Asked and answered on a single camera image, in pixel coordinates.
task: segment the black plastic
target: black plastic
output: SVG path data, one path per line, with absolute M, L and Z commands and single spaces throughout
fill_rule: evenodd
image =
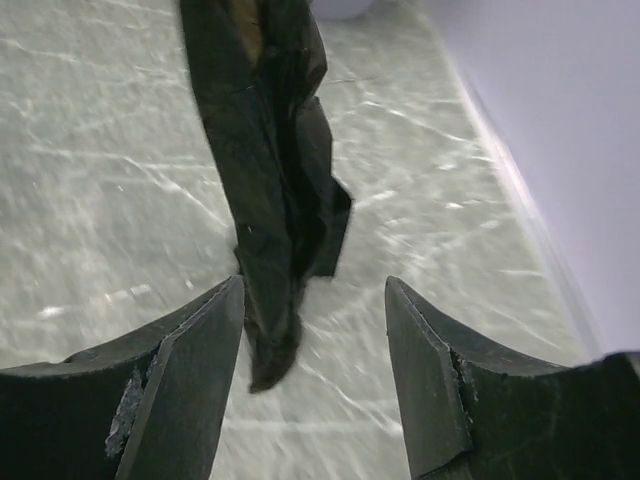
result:
M 640 478 L 640 355 L 563 368 L 500 345 L 404 282 L 386 288 L 412 478 Z
M 327 70 L 322 39 L 306 0 L 179 7 L 240 268 L 261 330 L 277 337 L 301 286 L 335 274 L 351 209 L 332 177 L 331 129 L 315 96 Z
M 63 363 L 0 371 L 3 478 L 207 480 L 243 313 L 233 277 Z

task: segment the gray marble vein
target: gray marble vein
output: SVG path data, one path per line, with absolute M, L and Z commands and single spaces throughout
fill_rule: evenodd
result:
M 419 2 L 322 24 L 320 95 L 355 194 L 300 364 L 250 397 L 243 347 L 212 478 L 408 478 L 383 310 L 399 275 L 531 355 L 579 349 L 463 110 Z M 233 270 L 232 226 L 171 0 L 0 6 L 0 367 L 58 361 Z

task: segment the hanging black garment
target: hanging black garment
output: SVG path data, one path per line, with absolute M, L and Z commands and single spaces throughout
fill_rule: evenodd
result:
M 180 11 L 236 255 L 259 327 L 277 338 L 308 278 L 334 275 L 351 209 L 315 97 L 322 39 L 306 0 L 180 0 Z

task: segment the marble surface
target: marble surface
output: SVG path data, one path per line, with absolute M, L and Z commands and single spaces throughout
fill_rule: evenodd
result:
M 418 2 L 322 24 L 320 95 L 354 193 L 339 275 L 310 286 L 300 364 L 250 397 L 238 359 L 212 478 L 408 478 L 383 310 L 399 275 L 531 355 L 580 351 Z M 0 367 L 58 361 L 233 269 L 227 206 L 171 0 L 0 6 Z

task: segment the black cloth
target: black cloth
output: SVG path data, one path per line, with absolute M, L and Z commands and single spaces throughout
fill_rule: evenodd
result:
M 331 174 L 331 130 L 315 96 L 326 55 L 306 0 L 263 3 L 255 66 L 229 1 L 179 0 L 187 61 L 257 321 L 278 337 L 306 281 L 335 272 L 351 197 Z

